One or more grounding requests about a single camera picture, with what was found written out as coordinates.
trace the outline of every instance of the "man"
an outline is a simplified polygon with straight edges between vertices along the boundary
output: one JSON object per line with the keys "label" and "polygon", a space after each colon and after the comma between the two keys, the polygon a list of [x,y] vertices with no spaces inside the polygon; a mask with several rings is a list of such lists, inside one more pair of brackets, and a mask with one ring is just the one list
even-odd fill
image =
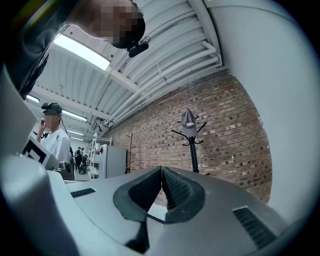
{"label": "man", "polygon": [[76,150],[74,159],[75,159],[75,168],[79,170],[81,160],[82,160],[80,147],[78,147],[78,149]]}
{"label": "man", "polygon": [[20,11],[14,15],[8,33],[4,33],[5,64],[24,99],[47,63],[53,40],[63,33],[65,25],[76,25],[120,49],[138,44],[146,27],[130,0],[26,0],[22,7],[12,3]]}
{"label": "man", "polygon": [[[70,140],[66,132],[60,128],[62,120],[62,107],[58,103],[44,103],[44,118],[40,121],[39,131],[36,140],[51,152],[59,162],[70,164]],[[41,142],[45,129],[50,129],[51,133]]]}

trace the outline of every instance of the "shelving unit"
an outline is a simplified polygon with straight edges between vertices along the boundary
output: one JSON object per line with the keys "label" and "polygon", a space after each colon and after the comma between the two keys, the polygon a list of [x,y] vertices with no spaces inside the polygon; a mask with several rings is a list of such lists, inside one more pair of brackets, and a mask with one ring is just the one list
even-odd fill
{"label": "shelving unit", "polygon": [[100,145],[108,144],[112,145],[112,137],[111,138],[101,138],[98,137],[98,134],[95,133],[93,135],[93,140],[89,146],[89,171],[87,172],[90,179],[98,179],[99,178],[99,154],[100,154]]}

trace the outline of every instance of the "black coat stand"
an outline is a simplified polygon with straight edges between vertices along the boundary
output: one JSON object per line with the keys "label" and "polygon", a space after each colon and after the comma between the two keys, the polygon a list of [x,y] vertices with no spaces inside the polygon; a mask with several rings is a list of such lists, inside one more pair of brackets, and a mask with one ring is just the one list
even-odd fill
{"label": "black coat stand", "polygon": [[[201,129],[203,127],[205,127],[205,125],[207,124],[207,122],[204,122],[204,124],[200,127],[200,129],[198,130],[198,132],[201,131]],[[191,152],[191,161],[192,161],[192,169],[194,173],[199,173],[199,169],[198,169],[198,158],[197,158],[197,150],[196,150],[196,144],[200,144],[202,142],[204,142],[203,140],[196,142],[196,136],[194,137],[187,137],[186,135],[184,135],[183,133],[180,133],[176,130],[171,130],[172,132],[179,134],[181,136],[184,136],[186,138],[186,140],[188,141],[188,144],[182,144],[183,146],[190,146],[190,152]]]}

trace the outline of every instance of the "vent slot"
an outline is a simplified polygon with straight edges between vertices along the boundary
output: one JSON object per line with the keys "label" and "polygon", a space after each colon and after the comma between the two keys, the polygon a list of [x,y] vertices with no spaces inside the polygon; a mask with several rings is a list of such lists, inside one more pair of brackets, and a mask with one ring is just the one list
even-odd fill
{"label": "vent slot", "polygon": [[252,213],[244,207],[236,209],[233,214],[247,231],[258,249],[261,249],[276,239],[276,236]]}
{"label": "vent slot", "polygon": [[79,190],[79,191],[75,191],[71,193],[71,196],[73,198],[78,198],[78,197],[82,197],[91,193],[96,192],[94,189],[92,188],[87,188],[87,189],[83,189],[83,190]]}

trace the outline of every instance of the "black shirt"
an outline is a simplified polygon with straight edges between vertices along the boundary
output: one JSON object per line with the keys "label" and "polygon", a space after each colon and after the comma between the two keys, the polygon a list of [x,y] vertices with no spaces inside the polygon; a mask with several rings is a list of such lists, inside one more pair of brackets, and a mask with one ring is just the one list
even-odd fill
{"label": "black shirt", "polygon": [[47,0],[38,9],[36,14],[41,15],[32,25],[25,25],[11,37],[13,41],[8,46],[5,64],[13,84],[24,99],[46,65],[45,57],[51,43],[78,1]]}

